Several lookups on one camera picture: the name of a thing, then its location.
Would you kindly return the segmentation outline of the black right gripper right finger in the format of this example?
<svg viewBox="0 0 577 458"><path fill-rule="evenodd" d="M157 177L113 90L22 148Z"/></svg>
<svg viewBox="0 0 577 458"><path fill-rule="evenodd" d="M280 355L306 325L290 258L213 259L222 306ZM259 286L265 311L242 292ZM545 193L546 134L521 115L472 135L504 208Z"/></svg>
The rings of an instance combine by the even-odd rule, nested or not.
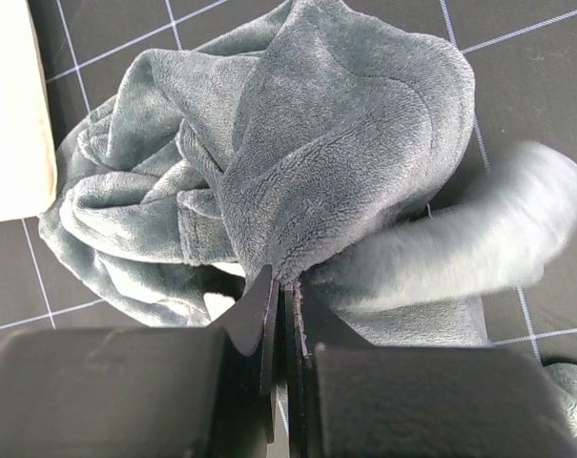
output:
<svg viewBox="0 0 577 458"><path fill-rule="evenodd" d="M375 346L284 291L294 457L577 457L551 382L495 347Z"/></svg>

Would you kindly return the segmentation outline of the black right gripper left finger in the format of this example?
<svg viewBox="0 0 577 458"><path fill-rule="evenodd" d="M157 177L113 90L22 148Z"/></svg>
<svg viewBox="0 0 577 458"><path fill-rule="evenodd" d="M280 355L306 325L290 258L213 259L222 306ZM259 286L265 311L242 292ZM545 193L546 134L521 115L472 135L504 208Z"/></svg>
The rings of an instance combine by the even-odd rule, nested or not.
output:
<svg viewBox="0 0 577 458"><path fill-rule="evenodd" d="M0 457L263 457L270 267L205 327L35 330L0 349Z"/></svg>

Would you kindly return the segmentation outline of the grey fleece zebra-lined pillowcase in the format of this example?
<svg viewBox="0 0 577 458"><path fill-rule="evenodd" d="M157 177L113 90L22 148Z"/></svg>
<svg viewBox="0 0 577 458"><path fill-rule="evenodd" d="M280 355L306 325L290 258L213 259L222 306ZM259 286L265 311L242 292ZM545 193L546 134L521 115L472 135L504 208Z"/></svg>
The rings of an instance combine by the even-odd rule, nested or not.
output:
<svg viewBox="0 0 577 458"><path fill-rule="evenodd" d="M577 164L516 144L452 206L474 73L449 42L287 1L191 51L142 52L64 139L40 237L151 326L203 326L261 268L368 342L485 346L484 295L531 285L577 228Z"/></svg>

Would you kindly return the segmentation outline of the cream rectangular pillow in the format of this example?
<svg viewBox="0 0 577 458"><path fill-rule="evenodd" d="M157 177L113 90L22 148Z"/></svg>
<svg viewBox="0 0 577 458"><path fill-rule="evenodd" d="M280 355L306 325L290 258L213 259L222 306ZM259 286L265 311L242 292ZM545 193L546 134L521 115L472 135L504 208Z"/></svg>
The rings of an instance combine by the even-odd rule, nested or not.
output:
<svg viewBox="0 0 577 458"><path fill-rule="evenodd" d="M0 1L0 221L55 200L57 166L46 78L26 1Z"/></svg>

